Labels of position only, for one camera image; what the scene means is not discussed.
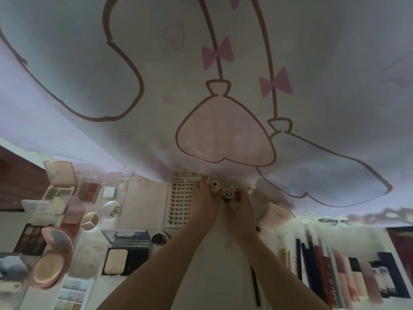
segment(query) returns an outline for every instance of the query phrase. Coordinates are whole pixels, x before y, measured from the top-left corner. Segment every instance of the pink heart drawing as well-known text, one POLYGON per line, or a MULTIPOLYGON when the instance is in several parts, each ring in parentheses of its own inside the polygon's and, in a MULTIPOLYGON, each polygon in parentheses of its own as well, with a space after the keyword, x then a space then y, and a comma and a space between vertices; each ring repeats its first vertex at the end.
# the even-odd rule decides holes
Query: pink heart drawing
POLYGON ((172 44, 175 50, 182 49, 185 44, 185 33, 183 30, 183 24, 170 25, 163 30, 163 38, 172 44))
POLYGON ((175 105, 176 104, 176 99, 171 96, 171 95, 164 95, 162 96, 163 102, 169 105, 175 105))
POLYGON ((209 80, 210 96, 183 120, 175 140, 184 153, 201 160, 223 160, 250 166, 268 166, 276 152, 259 120, 243 104, 228 96, 231 82, 209 80))
POLYGON ((233 10, 238 9, 238 6, 240 5, 241 0, 229 0, 229 1, 230 1, 230 4, 231 4, 231 8, 233 10))

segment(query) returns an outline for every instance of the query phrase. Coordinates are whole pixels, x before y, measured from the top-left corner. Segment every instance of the white round compact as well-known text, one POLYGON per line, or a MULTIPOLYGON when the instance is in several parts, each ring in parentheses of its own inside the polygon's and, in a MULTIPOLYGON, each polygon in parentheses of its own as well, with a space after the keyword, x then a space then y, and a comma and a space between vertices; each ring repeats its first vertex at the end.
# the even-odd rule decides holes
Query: white round compact
POLYGON ((103 205, 102 216, 106 220, 111 220, 116 218, 121 212, 121 205, 115 201, 109 201, 103 205))

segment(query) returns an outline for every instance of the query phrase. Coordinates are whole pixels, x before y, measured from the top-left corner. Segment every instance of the cartoon ear drawing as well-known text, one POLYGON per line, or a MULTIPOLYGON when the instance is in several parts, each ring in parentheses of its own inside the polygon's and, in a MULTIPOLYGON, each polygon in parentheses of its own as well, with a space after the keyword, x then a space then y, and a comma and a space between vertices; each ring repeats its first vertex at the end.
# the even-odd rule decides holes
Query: cartoon ear drawing
POLYGON ((269 183, 295 198, 350 207, 378 198, 392 186, 366 163, 332 152, 290 131, 275 133, 277 160, 257 167, 269 183))
POLYGON ((229 160, 250 166, 270 165, 275 150, 258 119, 230 97, 231 83, 206 82, 210 96, 201 101, 176 131, 176 144, 184 153, 211 163, 229 160))
POLYGON ((88 121, 122 119, 143 96, 143 79, 110 30, 118 1, 8 0, 2 8, 13 15, 2 16, 0 38, 40 86, 88 121))

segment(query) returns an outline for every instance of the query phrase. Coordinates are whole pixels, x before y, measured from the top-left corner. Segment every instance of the pressed powder compact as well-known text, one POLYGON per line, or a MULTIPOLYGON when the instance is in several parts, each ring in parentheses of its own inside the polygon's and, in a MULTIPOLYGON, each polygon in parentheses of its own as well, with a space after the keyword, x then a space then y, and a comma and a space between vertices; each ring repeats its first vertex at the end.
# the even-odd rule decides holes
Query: pressed powder compact
POLYGON ((44 227, 42 235, 52 249, 39 258, 27 278, 30 286, 46 290, 59 283, 67 272, 74 245, 71 237, 56 227, 44 227))
POLYGON ((149 259, 148 231, 102 229, 102 234, 110 243, 102 275, 129 276, 149 259))

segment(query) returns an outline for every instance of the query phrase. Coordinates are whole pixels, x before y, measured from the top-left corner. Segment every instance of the blush palette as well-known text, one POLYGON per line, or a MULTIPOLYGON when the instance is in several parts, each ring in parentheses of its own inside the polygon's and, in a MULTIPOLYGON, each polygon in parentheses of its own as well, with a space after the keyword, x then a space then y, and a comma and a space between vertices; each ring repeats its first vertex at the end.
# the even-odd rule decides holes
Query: blush palette
POLYGON ((90 182, 83 182, 79 188, 77 196, 83 202, 94 203, 96 201, 100 184, 98 183, 90 183, 90 182))
POLYGON ((41 233, 44 227, 45 226, 26 224, 13 253, 42 255, 47 245, 41 233))

